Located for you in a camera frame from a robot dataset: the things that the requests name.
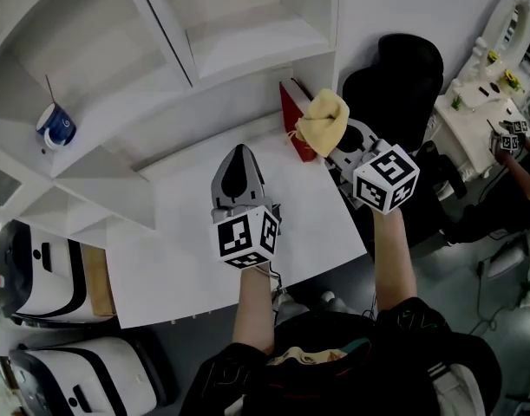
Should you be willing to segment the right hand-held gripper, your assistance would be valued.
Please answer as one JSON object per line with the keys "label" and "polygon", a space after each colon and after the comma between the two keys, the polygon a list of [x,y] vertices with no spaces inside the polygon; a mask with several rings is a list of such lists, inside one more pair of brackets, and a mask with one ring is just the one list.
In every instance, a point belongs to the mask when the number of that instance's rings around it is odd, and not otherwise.
{"label": "right hand-held gripper", "polygon": [[348,119],[338,148],[326,159],[339,170],[346,170],[342,176],[345,182],[338,188],[352,205],[356,209],[367,205],[380,213],[389,213],[411,198],[420,174],[417,164],[399,145],[377,140],[366,124],[354,119]]}

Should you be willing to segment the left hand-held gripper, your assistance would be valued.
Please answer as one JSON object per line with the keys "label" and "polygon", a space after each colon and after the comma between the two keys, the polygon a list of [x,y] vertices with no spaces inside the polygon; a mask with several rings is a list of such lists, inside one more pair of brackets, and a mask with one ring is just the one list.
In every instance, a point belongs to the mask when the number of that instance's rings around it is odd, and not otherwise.
{"label": "left hand-held gripper", "polygon": [[264,197],[264,179],[247,145],[239,144],[226,155],[211,192],[211,238],[217,260],[238,270],[272,261],[280,220],[273,213],[272,199]]}

